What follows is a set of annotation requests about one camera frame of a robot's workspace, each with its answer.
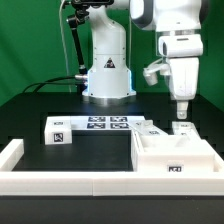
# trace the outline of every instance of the warning label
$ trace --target warning label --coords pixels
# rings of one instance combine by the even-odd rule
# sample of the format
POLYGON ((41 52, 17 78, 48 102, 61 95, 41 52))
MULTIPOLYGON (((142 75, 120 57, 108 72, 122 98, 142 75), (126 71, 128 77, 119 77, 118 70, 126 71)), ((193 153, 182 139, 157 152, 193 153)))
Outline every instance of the warning label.
POLYGON ((107 63, 105 64, 104 68, 115 68, 114 62, 111 58, 108 59, 107 63))

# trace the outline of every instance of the table surface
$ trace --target table surface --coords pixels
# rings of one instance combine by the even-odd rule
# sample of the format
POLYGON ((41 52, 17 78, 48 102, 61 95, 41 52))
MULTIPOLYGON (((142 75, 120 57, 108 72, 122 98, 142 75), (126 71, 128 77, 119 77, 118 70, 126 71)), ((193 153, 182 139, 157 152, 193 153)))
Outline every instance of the table surface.
MULTIPOLYGON (((167 93, 141 93, 134 102, 110 107, 85 103, 76 93, 19 94, 0 107, 0 149, 13 138, 24 139, 25 155, 15 171, 132 170, 128 131, 101 134, 77 132, 73 136, 77 144, 60 146, 57 152, 54 146, 45 146, 44 127, 47 116, 62 115, 143 115, 170 134, 172 121, 177 120, 176 102, 167 93), (96 154, 90 150, 89 142, 97 149, 96 154), (76 160, 77 157, 73 155, 77 154, 83 159, 76 160), (101 157, 114 159, 105 163, 101 157)), ((196 96, 190 102, 187 121, 193 122, 201 138, 206 139, 224 157, 222 111, 202 96, 196 96)), ((223 208, 223 197, 207 196, 0 197, 1 223, 220 224, 224 220, 223 208)))

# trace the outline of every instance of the green wall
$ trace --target green wall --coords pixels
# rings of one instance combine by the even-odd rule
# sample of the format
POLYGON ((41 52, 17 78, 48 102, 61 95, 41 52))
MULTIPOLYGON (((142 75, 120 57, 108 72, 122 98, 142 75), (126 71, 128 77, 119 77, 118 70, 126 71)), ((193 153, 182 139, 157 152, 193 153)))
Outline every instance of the green wall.
MULTIPOLYGON (((0 105, 26 86, 65 76, 58 11, 60 0, 0 1, 0 105)), ((73 9, 63 11, 64 21, 73 9)), ((129 12, 110 11, 109 16, 129 31, 129 12)), ((64 22, 70 73, 78 72, 71 33, 64 22)), ((224 1, 211 0, 211 11, 202 28, 205 53, 200 58, 198 92, 224 111, 224 1)), ((89 23, 79 28, 84 59, 92 63, 89 23)), ((155 33, 132 26, 131 65, 134 88, 138 92, 167 92, 163 77, 148 87, 142 69, 156 60, 155 33)), ((48 86, 43 91, 69 91, 68 87, 48 86)))

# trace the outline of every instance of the white container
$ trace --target white container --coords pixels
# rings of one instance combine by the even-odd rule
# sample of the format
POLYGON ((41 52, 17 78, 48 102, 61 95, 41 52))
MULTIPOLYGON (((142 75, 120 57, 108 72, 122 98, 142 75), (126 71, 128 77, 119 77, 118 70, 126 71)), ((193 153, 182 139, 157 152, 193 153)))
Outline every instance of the white container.
POLYGON ((216 152, 205 141, 188 136, 140 136, 132 132, 132 163, 137 172, 215 171, 216 152))

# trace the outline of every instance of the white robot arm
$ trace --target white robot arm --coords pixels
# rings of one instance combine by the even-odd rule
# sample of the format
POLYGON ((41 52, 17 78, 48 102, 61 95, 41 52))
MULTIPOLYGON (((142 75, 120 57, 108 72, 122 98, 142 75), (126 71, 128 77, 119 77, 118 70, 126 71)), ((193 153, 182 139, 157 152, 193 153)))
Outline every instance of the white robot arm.
POLYGON ((205 19, 208 0, 131 0, 133 22, 143 30, 155 30, 157 49, 163 58, 144 69, 149 85, 157 83, 156 72, 166 76, 177 117, 187 118, 188 101, 197 90, 199 60, 203 44, 197 30, 205 19))

